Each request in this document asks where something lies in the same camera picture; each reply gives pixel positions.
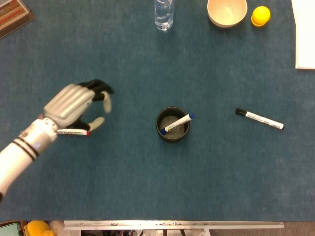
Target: marker cup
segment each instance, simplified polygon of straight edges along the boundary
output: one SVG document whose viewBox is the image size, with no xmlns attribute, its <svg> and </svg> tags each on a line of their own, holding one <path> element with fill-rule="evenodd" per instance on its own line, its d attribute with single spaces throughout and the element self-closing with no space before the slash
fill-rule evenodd
<svg viewBox="0 0 315 236">
<path fill-rule="evenodd" d="M 179 120 L 185 115 L 187 115 L 187 113 L 179 107 L 164 108 L 158 114 L 157 119 L 156 119 L 156 128 L 157 128 L 157 132 L 160 138 L 162 138 L 164 141 L 169 142 L 169 143 L 175 143 L 183 139 L 188 134 L 190 121 L 182 125 L 179 125 L 178 127 L 167 132 L 165 135 L 162 135 L 161 129 Z"/>
</svg>

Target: white paper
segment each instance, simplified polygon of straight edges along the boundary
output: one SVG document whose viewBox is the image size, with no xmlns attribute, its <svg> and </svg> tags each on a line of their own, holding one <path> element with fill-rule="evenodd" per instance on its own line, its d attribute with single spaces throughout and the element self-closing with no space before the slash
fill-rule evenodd
<svg viewBox="0 0 315 236">
<path fill-rule="evenodd" d="M 315 0 L 292 0 L 296 28 L 295 68 L 315 69 Z"/>
</svg>

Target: yellow ball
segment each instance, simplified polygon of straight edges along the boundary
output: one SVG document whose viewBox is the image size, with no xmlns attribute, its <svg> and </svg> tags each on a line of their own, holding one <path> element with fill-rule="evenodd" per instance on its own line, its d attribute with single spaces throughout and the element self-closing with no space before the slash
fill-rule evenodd
<svg viewBox="0 0 315 236">
<path fill-rule="evenodd" d="M 251 21 L 254 26 L 263 26 L 270 19 L 270 10 L 265 6 L 259 6 L 252 12 Z"/>
</svg>

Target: black stripe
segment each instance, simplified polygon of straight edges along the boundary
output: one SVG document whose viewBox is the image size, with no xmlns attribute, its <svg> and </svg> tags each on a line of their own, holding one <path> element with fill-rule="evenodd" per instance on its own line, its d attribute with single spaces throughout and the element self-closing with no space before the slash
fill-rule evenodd
<svg viewBox="0 0 315 236">
<path fill-rule="evenodd" d="M 39 156 L 38 151 L 35 148 L 33 148 L 29 143 L 27 143 L 24 139 L 21 139 L 20 137 L 17 137 L 17 139 L 23 141 L 27 146 L 29 146 L 29 148 L 32 149 L 32 151 L 36 154 L 36 157 Z"/>
<path fill-rule="evenodd" d="M 23 149 L 23 151 L 24 152 L 26 152 L 29 156 L 30 156 L 30 158 L 34 161 L 35 159 L 34 159 L 34 157 L 29 153 L 29 151 L 27 151 L 24 147 L 22 147 L 20 144 L 18 144 L 16 141 L 12 141 L 12 143 L 14 143 L 15 145 L 17 145 L 17 146 L 19 146 L 21 149 Z"/>
</svg>

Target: green object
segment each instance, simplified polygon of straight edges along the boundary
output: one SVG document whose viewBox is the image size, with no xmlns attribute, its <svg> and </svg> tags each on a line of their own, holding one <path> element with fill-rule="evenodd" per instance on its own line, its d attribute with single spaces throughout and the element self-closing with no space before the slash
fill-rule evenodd
<svg viewBox="0 0 315 236">
<path fill-rule="evenodd" d="M 19 236 L 17 223 L 1 227 L 0 236 Z"/>
</svg>

